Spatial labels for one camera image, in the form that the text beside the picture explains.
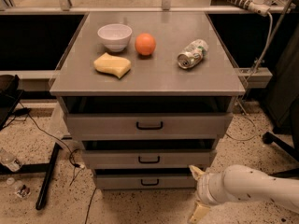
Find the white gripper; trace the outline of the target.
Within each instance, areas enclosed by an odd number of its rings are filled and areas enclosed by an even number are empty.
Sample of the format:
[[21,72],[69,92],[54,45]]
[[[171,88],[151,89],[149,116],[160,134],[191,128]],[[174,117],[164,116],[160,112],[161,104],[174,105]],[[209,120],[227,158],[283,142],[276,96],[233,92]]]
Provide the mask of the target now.
[[197,181],[196,197],[200,202],[194,203],[188,224],[197,224],[208,214],[209,205],[219,205],[225,202],[225,190],[222,173],[205,173],[194,165],[190,165],[189,169],[192,177]]

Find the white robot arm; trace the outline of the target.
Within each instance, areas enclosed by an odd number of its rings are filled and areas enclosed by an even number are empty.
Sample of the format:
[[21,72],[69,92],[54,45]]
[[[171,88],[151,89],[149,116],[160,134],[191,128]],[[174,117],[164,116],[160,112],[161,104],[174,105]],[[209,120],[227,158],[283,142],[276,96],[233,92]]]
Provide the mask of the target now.
[[211,206],[223,203],[268,201],[299,212],[299,181],[279,178],[244,165],[231,165],[219,173],[207,173],[190,165],[197,182],[189,224],[197,224]]

